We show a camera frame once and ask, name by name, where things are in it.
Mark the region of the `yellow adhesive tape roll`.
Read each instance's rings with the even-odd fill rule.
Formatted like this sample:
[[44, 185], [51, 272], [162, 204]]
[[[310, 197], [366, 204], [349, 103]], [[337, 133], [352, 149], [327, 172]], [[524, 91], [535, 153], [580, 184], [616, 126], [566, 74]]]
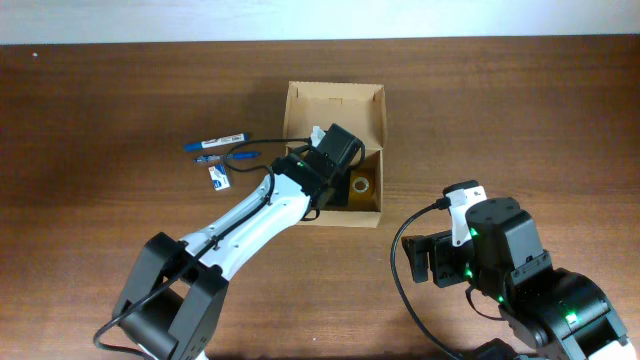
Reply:
[[349, 180], [348, 205], [354, 211], [375, 211], [375, 173], [372, 169], [355, 170]]

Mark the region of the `blue ballpoint pen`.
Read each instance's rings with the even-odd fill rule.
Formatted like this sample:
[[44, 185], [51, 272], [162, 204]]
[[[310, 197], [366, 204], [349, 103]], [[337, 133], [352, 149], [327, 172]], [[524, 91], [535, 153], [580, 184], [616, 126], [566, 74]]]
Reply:
[[195, 163], [218, 163], [224, 160], [248, 160], [260, 156], [257, 151], [230, 153], [228, 155], [201, 155], [193, 159]]

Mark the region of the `cardboard box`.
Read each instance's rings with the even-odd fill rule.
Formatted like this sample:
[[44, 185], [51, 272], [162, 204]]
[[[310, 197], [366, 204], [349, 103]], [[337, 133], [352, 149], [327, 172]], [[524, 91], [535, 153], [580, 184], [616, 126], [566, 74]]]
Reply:
[[387, 138], [384, 87], [380, 84], [291, 81], [287, 92], [283, 135], [301, 138], [312, 127], [327, 130], [337, 124], [366, 147], [364, 163], [356, 170], [375, 173], [375, 211], [328, 207], [312, 222], [315, 226], [375, 228], [383, 214], [383, 148]]

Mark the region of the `blue white staples box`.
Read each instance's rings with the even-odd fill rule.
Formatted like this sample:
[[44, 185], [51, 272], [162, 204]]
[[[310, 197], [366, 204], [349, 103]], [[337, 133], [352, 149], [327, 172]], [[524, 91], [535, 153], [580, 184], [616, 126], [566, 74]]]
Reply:
[[208, 168], [209, 175], [216, 191], [231, 187], [226, 168], [223, 164], [216, 164]]

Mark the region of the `blue whiteboard marker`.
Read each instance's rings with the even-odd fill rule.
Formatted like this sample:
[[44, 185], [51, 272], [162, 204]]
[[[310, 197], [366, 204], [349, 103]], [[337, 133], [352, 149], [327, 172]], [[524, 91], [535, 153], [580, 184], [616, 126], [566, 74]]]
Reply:
[[200, 142], [189, 143], [184, 146], [184, 150], [186, 152], [196, 152], [196, 151], [201, 151], [208, 148], [242, 143], [248, 140], [249, 140], [249, 135], [247, 133], [240, 133], [240, 134], [234, 134], [234, 135], [229, 135], [229, 136], [220, 137], [220, 138], [214, 138], [210, 140], [204, 140]]

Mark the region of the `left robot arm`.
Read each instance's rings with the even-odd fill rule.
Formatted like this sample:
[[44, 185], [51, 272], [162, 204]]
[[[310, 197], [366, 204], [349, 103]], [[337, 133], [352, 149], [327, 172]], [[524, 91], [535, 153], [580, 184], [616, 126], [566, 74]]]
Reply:
[[102, 336], [120, 328], [143, 359], [202, 359], [229, 283], [283, 230], [319, 212], [351, 174], [344, 156], [309, 151], [268, 167], [247, 198], [208, 226], [174, 240], [160, 232], [146, 242]]

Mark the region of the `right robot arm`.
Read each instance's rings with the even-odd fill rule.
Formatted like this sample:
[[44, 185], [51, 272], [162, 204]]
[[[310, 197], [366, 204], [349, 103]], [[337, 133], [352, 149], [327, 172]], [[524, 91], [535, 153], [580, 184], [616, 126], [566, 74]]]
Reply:
[[533, 218], [510, 197], [481, 201], [464, 214], [471, 239], [460, 249], [450, 231], [397, 232], [415, 282], [466, 282], [498, 304], [499, 320], [539, 359], [634, 359], [636, 350], [614, 306], [586, 276], [555, 268]]

